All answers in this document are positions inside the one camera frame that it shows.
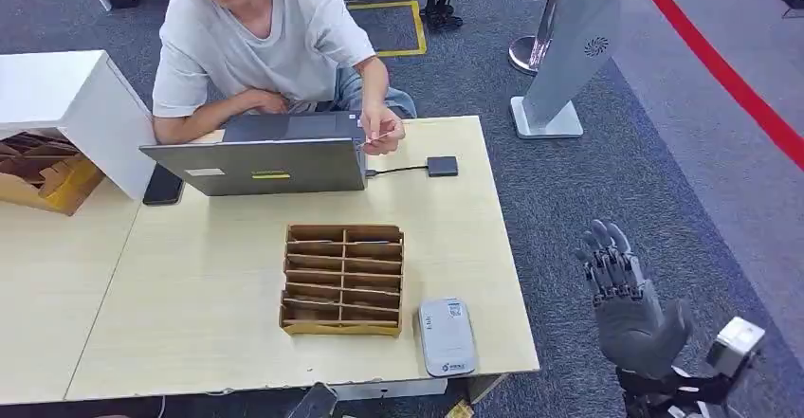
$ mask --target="cardboard box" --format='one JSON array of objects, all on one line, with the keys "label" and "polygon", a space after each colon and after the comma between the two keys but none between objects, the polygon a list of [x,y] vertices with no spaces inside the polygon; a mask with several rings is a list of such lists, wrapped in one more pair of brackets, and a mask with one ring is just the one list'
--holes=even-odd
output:
[{"label": "cardboard box", "polygon": [[0,200],[71,216],[103,173],[69,142],[22,133],[0,140]]},{"label": "cardboard box", "polygon": [[289,226],[280,326],[290,335],[399,336],[404,247],[396,226]]}]

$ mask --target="white label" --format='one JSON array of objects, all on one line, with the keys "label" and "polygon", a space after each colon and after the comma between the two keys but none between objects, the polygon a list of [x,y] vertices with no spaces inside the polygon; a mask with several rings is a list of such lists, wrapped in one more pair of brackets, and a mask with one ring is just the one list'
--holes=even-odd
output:
[{"label": "white label", "polygon": [[193,169],[185,170],[190,176],[215,176],[218,174],[225,174],[221,169]]}]

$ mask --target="red line on floor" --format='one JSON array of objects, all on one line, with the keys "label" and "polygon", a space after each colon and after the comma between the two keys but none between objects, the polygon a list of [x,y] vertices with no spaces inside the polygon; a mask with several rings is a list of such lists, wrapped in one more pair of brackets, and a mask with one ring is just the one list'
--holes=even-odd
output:
[{"label": "red line on floor", "polygon": [[765,102],[718,53],[673,0],[653,0],[689,49],[777,147],[804,170],[804,138]]}]

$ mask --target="silver stand base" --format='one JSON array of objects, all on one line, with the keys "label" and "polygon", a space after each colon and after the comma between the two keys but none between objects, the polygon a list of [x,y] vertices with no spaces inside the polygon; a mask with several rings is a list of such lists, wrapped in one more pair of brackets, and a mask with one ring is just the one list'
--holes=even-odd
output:
[{"label": "silver stand base", "polygon": [[517,124],[519,138],[578,138],[583,135],[583,127],[577,118],[576,108],[570,100],[545,126],[532,126],[528,123],[522,106],[522,97],[511,98],[511,115]]},{"label": "silver stand base", "polygon": [[508,48],[508,62],[527,75],[536,75],[539,72],[537,68],[530,66],[530,54],[535,42],[536,36],[524,36],[512,42]]}]

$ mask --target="black cable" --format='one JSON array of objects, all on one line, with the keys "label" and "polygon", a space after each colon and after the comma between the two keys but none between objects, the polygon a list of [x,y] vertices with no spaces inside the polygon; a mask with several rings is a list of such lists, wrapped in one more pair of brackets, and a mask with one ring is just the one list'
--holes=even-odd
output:
[{"label": "black cable", "polygon": [[393,173],[393,172],[404,172],[405,170],[426,170],[428,168],[427,165],[414,165],[412,167],[400,167],[398,169],[388,169],[388,170],[367,170],[366,176],[371,178],[372,176],[377,176],[378,174],[383,173]]}]

